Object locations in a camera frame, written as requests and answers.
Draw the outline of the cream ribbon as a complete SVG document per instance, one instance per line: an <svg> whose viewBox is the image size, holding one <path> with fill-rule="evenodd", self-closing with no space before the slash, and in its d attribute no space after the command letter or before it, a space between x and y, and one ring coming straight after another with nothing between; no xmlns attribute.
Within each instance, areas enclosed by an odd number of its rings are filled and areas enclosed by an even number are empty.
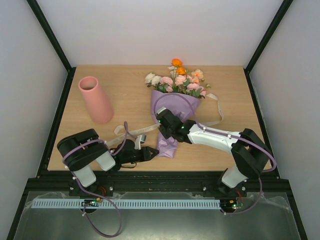
<svg viewBox="0 0 320 240"><path fill-rule="evenodd" d="M213 100L216 100L217 101L217 108L218 108L218 113L221 117L221 120L217 120L217 121L208 121L208 122L204 122L202 123L202 125L205 125L205 126L214 126L214 125L217 125L219 124L220 122L223 121L224 119L224 114L223 114L223 111L221 109L221 105L220 105L220 100L219 98L214 95L213 93L208 93L206 95L207 98L211 98ZM138 135L141 135L141 134L145 134L145 133L148 133L150 131L153 131L153 130L156 130L158 127L160 126L159 123L155 123L153 125L150 125L148 127L144 127L144 128L140 128L140 129L136 129L136 130L132 130L132 131L129 131L128 133L133 135L133 136L138 136ZM104 141L105 145L107 145L108 147L111 147L115 144L118 144L120 143L124 138L125 138L125 134L119 134L119 131L122 130L124 128L123 125L118 125L115 129L114 129L114 133L117 134L117 137L110 140L110 141Z"/></svg>

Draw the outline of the purple flower bouquet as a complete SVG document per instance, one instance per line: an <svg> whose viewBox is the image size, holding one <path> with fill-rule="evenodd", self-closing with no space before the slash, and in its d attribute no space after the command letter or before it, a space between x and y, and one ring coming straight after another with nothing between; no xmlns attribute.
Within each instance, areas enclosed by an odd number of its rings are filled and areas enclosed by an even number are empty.
<svg viewBox="0 0 320 240"><path fill-rule="evenodd" d="M201 99L206 96L207 89L201 85L204 74L200 69L190 72L177 58L172 60L168 69L169 76L150 72L144 79L147 87L153 88L151 92L151 117L155 123L159 123L156 119L156 112L161 107L166 107L182 122L191 120L190 118L199 107ZM165 139L159 132L156 142L159 156L172 159L178 148L178 143L172 137Z"/></svg>

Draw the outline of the pink cylindrical vase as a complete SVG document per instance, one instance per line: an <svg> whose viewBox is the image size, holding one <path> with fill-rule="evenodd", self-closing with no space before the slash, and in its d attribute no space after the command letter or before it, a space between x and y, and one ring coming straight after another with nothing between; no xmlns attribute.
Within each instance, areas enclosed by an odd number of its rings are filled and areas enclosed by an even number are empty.
<svg viewBox="0 0 320 240"><path fill-rule="evenodd" d="M92 121L96 124L108 123L113 118L114 110L98 79L86 76L79 81L78 88Z"/></svg>

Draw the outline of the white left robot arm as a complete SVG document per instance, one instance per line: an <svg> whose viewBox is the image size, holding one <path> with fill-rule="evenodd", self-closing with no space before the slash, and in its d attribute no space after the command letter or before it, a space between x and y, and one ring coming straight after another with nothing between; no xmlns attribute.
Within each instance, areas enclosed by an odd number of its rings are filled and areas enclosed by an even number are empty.
<svg viewBox="0 0 320 240"><path fill-rule="evenodd" d="M138 146L145 140L140 135L136 141L126 139L116 148L108 148L97 132L91 128L63 138L57 144L62 162L83 187L89 187L97 178L90 164L97 162L105 172L116 172L123 165L148 162L159 154L150 146Z"/></svg>

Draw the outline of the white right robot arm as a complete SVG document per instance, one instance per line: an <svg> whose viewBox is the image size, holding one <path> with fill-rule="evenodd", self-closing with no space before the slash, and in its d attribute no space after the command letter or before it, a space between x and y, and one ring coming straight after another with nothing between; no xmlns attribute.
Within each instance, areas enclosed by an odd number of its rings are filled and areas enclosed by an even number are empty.
<svg viewBox="0 0 320 240"><path fill-rule="evenodd" d="M205 145L233 156L235 166L226 169L217 182L218 191L224 196L229 196L248 179L259 179L268 161L275 161L268 147L251 129L232 132L200 125L190 119L182 122L165 107L159 109L155 116L165 139Z"/></svg>

